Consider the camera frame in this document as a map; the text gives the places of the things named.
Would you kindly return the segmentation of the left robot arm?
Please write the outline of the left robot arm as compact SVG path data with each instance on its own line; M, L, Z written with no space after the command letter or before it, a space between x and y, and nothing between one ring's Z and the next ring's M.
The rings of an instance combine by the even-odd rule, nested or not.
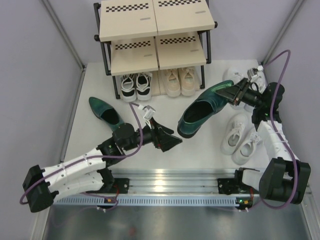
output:
M167 152L182 143L174 131L151 119L150 124L137 130L129 123L122 123L105 140L89 152L53 166L32 166L23 181L24 194L20 204L28 205L32 213L41 212L60 199L85 192L109 193L115 179L109 167L136 154L140 148L153 144Z

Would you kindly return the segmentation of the green pointed shoe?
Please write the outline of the green pointed shoe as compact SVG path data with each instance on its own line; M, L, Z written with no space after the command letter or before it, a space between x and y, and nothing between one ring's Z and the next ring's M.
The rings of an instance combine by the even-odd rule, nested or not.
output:
M114 107L107 102L93 96L89 97L88 102L93 114L106 123L113 132L125 123Z
M233 85L232 80L225 80L201 93L179 119L178 134L186 139L192 138L209 118L219 113L227 105L228 101L218 95L217 91Z

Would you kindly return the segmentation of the beige lace sneaker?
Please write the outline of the beige lace sneaker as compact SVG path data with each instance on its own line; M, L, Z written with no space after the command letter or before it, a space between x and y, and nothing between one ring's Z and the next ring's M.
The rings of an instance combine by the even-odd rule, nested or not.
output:
M178 97L181 94L178 69L165 69L161 70L160 73L166 94L171 98Z
M181 94L186 97L193 96L196 92L195 68L183 67L178 69Z

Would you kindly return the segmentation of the black white sneaker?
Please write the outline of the black white sneaker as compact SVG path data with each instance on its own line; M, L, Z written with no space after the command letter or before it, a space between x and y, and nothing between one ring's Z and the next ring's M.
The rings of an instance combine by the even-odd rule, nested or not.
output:
M152 97L151 93L151 72L141 72L136 75L135 85L137 98L140 101L148 101Z
M120 90L124 102L133 102L137 99L135 88L135 74L126 74L120 77Z

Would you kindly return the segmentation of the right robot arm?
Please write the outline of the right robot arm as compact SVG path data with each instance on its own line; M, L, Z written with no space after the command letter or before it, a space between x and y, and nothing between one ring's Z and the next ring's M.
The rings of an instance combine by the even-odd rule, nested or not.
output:
M269 158L269 164L263 172L243 167L236 170L233 181L235 190L245 193L253 188L263 200L298 205L304 198L311 167L308 163L299 161L283 133L278 108L284 92L283 85L271 82L260 93L253 90L249 80L244 78L216 93L231 105L243 102L254 108L251 122L261 137Z

